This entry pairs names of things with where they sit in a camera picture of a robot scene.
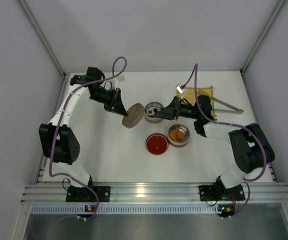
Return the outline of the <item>grey round lid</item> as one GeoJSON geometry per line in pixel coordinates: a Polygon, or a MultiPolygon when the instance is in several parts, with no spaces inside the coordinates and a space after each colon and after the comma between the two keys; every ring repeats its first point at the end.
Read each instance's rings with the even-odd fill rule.
{"type": "Polygon", "coordinates": [[[140,103],[132,105],[127,110],[127,116],[122,119],[122,125],[128,129],[135,127],[144,116],[145,108],[140,103]]]}

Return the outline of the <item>sushi roll piece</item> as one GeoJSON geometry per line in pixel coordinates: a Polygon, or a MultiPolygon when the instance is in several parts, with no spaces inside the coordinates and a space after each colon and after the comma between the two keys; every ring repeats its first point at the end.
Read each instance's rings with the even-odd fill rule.
{"type": "Polygon", "coordinates": [[[153,117],[158,112],[157,108],[149,108],[146,110],[146,115],[153,117]]]}

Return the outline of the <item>orange fried food piece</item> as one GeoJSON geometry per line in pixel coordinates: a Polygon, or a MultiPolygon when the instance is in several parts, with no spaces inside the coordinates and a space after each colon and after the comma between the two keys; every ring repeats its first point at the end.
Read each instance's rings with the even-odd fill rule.
{"type": "Polygon", "coordinates": [[[184,139],[184,133],[180,130],[179,127],[176,127],[175,133],[177,134],[177,140],[183,140],[184,139]]]}

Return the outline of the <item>red round lid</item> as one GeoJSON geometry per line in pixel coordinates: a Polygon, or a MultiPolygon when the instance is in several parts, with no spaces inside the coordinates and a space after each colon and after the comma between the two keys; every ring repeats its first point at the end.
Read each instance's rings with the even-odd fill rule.
{"type": "Polygon", "coordinates": [[[145,146],[149,153],[160,156],[168,150],[169,143],[165,135],[153,133],[147,137],[145,146]]]}

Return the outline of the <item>metal tongs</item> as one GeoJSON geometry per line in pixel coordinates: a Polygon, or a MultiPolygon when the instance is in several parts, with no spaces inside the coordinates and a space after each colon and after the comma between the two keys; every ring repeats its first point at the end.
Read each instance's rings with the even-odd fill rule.
{"type": "Polygon", "coordinates": [[[225,106],[227,109],[214,109],[215,111],[219,111],[219,112],[223,112],[223,113],[230,113],[230,114],[238,114],[238,115],[241,115],[244,113],[244,110],[240,109],[240,108],[237,108],[231,104],[228,104],[222,100],[219,100],[215,97],[213,97],[212,95],[206,93],[205,91],[203,90],[198,90],[198,95],[203,95],[203,96],[208,96],[211,100],[213,100],[214,102],[216,103],[219,103],[220,105],[223,105],[225,106]]]}

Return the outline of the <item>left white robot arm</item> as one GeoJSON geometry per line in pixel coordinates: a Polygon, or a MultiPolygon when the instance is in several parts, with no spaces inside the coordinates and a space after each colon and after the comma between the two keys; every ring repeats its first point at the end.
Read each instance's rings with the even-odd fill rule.
{"type": "Polygon", "coordinates": [[[116,86],[123,79],[121,72],[105,77],[96,67],[89,67],[85,75],[71,78],[67,95],[54,117],[39,127],[39,136],[45,157],[49,158],[49,175],[65,176],[74,187],[91,191],[93,180],[78,161],[80,143],[73,132],[87,100],[103,104],[104,110],[127,116],[121,90],[116,86]]]}

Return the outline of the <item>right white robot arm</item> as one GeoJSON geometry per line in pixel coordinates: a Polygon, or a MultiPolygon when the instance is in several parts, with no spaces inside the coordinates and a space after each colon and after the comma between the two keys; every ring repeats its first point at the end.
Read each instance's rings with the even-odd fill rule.
{"type": "Polygon", "coordinates": [[[247,174],[274,161],[275,153],[258,124],[217,122],[211,112],[211,99],[207,95],[198,96],[195,104],[185,104],[176,96],[167,107],[154,110],[153,116],[164,120],[194,119],[197,134],[230,144],[235,163],[213,184],[215,195],[223,200],[237,190],[247,174]]]}

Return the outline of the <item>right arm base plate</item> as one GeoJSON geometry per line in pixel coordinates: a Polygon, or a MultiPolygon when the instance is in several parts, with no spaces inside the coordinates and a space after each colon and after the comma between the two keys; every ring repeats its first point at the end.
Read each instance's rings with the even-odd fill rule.
{"type": "Polygon", "coordinates": [[[219,189],[214,185],[200,185],[200,199],[204,202],[210,201],[243,201],[246,199],[242,185],[237,185],[229,189],[219,189]]]}

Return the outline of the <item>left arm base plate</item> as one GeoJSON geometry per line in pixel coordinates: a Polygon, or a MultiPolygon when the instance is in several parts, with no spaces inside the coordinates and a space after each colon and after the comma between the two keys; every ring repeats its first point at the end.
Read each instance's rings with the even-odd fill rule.
{"type": "MultiPolygon", "coordinates": [[[[110,201],[110,190],[109,186],[94,186],[93,191],[97,195],[99,202],[110,201]]],[[[96,202],[95,195],[85,187],[69,186],[66,194],[66,202],[96,202]]]]}

